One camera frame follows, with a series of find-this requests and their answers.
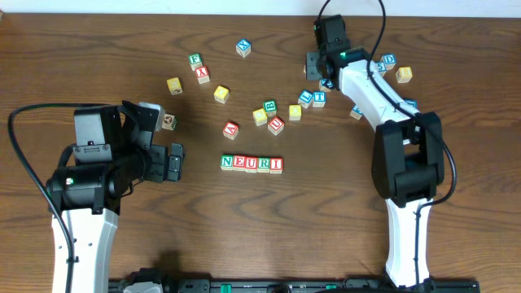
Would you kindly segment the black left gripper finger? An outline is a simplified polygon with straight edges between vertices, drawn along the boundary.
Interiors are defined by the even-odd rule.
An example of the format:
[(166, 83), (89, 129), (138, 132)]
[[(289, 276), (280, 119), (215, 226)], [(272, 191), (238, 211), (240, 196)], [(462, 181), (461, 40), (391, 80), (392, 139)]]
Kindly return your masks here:
[(120, 112), (125, 115), (123, 124), (125, 138), (145, 151), (150, 150), (155, 132), (155, 122), (151, 118), (151, 110), (124, 100), (120, 106)]
[(167, 173), (168, 181), (179, 181), (181, 179), (184, 156), (185, 153), (183, 145), (179, 143), (172, 143), (169, 155), (169, 169)]

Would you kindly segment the blue P wooden block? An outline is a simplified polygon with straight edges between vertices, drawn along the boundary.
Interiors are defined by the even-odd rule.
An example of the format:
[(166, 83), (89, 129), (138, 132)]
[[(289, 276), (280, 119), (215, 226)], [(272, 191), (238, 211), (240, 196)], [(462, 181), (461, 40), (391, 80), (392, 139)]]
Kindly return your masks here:
[(321, 79), (319, 81), (319, 90), (323, 92), (331, 92), (334, 89), (334, 84), (329, 79)]

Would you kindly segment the blue T wooden block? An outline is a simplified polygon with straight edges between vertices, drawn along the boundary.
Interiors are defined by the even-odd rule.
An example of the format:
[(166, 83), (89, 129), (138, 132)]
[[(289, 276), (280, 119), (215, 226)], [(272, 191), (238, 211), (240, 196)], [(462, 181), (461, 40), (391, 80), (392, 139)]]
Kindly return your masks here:
[(313, 93), (313, 107), (324, 107), (326, 104), (326, 94), (321, 91)]

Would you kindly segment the green N wooden block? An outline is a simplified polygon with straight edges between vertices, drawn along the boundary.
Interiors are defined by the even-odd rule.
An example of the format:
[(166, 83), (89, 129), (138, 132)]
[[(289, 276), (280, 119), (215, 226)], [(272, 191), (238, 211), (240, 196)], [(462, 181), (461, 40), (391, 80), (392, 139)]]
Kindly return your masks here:
[(234, 157), (232, 155), (222, 155), (221, 156), (221, 169), (222, 170), (233, 170), (233, 159)]

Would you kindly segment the red E wooden block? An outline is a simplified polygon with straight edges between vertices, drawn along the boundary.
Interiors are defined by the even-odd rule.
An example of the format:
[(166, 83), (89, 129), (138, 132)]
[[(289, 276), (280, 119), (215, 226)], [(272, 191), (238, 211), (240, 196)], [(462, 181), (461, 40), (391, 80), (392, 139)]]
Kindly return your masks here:
[(244, 155), (234, 155), (232, 167), (234, 171), (244, 171), (245, 170), (245, 159)]

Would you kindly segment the green R wooden block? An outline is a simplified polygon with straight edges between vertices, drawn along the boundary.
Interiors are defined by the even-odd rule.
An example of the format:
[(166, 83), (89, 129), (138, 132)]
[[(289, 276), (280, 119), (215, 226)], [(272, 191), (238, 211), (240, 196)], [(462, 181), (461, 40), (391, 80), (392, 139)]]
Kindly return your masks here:
[(270, 173), (270, 158), (258, 157), (257, 172)]

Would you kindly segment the red I wooden block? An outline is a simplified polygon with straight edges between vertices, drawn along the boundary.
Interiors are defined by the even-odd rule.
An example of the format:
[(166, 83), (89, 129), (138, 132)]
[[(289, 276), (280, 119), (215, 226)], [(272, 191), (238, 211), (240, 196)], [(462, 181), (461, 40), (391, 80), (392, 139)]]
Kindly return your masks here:
[(271, 158), (269, 165), (269, 172), (273, 174), (280, 174), (283, 171), (283, 158)]

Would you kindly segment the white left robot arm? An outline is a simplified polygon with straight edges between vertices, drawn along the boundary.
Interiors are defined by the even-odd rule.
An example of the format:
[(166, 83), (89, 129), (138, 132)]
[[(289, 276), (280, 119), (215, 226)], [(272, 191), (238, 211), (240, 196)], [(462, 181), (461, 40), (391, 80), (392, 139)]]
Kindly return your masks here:
[(157, 104), (79, 107), (73, 118), (77, 141), (46, 183), (58, 210), (52, 290), (106, 292), (120, 201), (143, 181), (179, 181), (184, 150), (153, 144), (176, 124)]

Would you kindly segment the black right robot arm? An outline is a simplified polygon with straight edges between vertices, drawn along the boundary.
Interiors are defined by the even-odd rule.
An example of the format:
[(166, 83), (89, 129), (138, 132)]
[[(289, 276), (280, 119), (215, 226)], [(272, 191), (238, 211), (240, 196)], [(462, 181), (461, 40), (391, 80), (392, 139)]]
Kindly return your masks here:
[(305, 67), (308, 80), (328, 80), (374, 130), (371, 176), (386, 202), (389, 224), (386, 275), (397, 289), (420, 288), (430, 277), (428, 217), (444, 181), (440, 118), (408, 104), (363, 49), (309, 52)]

